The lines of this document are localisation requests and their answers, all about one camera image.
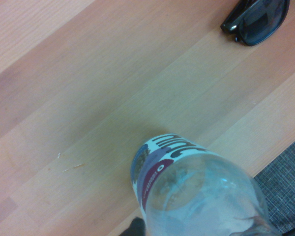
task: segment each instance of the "sunglasses frame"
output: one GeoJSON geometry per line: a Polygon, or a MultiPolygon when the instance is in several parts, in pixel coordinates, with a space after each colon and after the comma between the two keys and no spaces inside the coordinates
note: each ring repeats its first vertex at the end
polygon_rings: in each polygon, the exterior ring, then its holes
{"type": "Polygon", "coordinates": [[[290,0],[284,0],[284,12],[281,16],[279,24],[264,38],[260,39],[256,43],[247,43],[239,30],[239,24],[245,15],[257,4],[259,4],[263,0],[240,0],[225,21],[221,24],[221,29],[223,32],[228,34],[235,34],[235,42],[243,42],[248,46],[254,46],[258,43],[263,42],[267,38],[269,38],[283,23],[286,18],[287,12],[290,6],[290,0]]]}

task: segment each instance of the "black sunglasses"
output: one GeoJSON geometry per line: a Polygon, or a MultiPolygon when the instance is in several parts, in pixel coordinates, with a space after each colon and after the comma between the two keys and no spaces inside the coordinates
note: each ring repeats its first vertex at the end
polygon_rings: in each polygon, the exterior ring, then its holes
{"type": "Polygon", "coordinates": [[[261,43],[283,23],[290,0],[240,0],[221,25],[221,29],[235,34],[235,41],[248,46],[261,43]]]}

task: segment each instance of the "plastic water bottle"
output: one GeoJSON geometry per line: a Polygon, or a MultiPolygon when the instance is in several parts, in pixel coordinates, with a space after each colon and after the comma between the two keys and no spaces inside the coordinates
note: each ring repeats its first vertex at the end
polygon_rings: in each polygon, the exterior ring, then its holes
{"type": "Polygon", "coordinates": [[[131,182],[151,236],[279,236],[240,167],[177,134],[148,140],[131,182]]]}

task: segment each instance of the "wooden table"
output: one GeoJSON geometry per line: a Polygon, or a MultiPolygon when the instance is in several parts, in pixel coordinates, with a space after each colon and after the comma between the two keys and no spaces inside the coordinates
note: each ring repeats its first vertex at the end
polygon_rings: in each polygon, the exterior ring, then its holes
{"type": "Polygon", "coordinates": [[[264,43],[237,0],[0,0],[0,236],[117,236],[129,167],[178,133],[257,174],[295,141],[295,0],[264,43]]]}

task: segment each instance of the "woven mat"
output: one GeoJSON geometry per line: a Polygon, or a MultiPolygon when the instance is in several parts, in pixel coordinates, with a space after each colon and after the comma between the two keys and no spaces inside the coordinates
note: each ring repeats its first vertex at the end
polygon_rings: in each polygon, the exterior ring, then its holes
{"type": "Polygon", "coordinates": [[[255,180],[265,194],[272,224],[281,233],[295,228],[295,142],[255,180]]]}

